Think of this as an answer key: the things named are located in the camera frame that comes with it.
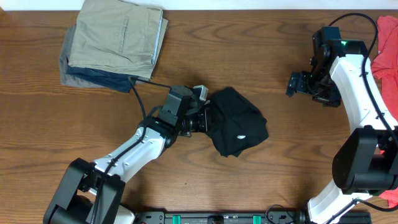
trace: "beige folded cloth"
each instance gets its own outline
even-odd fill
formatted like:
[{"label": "beige folded cloth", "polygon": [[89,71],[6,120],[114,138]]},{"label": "beige folded cloth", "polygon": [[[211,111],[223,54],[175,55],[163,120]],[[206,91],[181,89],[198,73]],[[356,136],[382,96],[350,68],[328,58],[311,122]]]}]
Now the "beige folded cloth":
[{"label": "beige folded cloth", "polygon": [[85,0],[69,66],[150,78],[161,46],[162,14],[161,9],[118,0]]}]

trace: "wooden table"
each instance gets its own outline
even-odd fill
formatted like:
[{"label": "wooden table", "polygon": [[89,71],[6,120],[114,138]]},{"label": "wooden table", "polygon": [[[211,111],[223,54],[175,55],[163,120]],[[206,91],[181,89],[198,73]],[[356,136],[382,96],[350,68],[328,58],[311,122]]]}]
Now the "wooden table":
[{"label": "wooden table", "polygon": [[[275,203],[301,207],[320,193],[349,136],[345,109],[288,98],[285,90],[293,71],[310,69],[312,34],[346,12],[165,12],[169,29],[153,80],[210,92],[233,86],[262,111],[270,137],[238,158],[221,157],[204,134],[179,138],[134,176],[123,202],[135,209],[265,211]],[[58,56],[77,15],[0,12],[0,223],[42,222],[69,163],[113,151],[142,119],[133,93],[60,85]],[[373,37],[362,18],[337,25],[344,38],[369,44]],[[147,111],[167,96],[156,86],[137,89]],[[357,208],[369,210],[374,223],[398,222],[396,213]]]}]

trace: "red cloth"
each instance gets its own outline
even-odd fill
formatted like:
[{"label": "red cloth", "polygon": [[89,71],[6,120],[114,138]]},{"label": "red cloth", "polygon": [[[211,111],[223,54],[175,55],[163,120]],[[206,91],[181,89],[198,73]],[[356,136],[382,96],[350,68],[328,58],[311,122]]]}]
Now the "red cloth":
[{"label": "red cloth", "polygon": [[[390,113],[398,119],[398,19],[381,16],[379,27],[379,55],[372,64],[373,75],[381,79],[381,96]],[[398,189],[387,190],[380,195],[387,199],[389,207],[398,205]]]}]

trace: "white wall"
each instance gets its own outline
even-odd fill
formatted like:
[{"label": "white wall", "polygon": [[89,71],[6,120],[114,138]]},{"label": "white wall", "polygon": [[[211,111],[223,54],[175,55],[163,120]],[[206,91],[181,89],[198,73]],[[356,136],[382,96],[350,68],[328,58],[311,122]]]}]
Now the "white wall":
[{"label": "white wall", "polygon": [[[124,0],[169,10],[398,9],[398,0]],[[84,0],[0,0],[5,11],[80,10]]]}]

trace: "navy blue cloth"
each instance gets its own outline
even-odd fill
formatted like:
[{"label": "navy blue cloth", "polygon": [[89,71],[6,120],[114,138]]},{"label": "navy blue cloth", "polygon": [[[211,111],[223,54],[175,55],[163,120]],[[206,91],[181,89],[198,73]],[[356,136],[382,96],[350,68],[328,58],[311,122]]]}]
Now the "navy blue cloth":
[{"label": "navy blue cloth", "polygon": [[131,89],[130,81],[128,77],[134,77],[133,75],[119,74],[113,72],[107,72],[92,68],[79,68],[71,67],[68,65],[67,74],[74,75],[83,80],[111,88],[113,90],[128,93]]}]

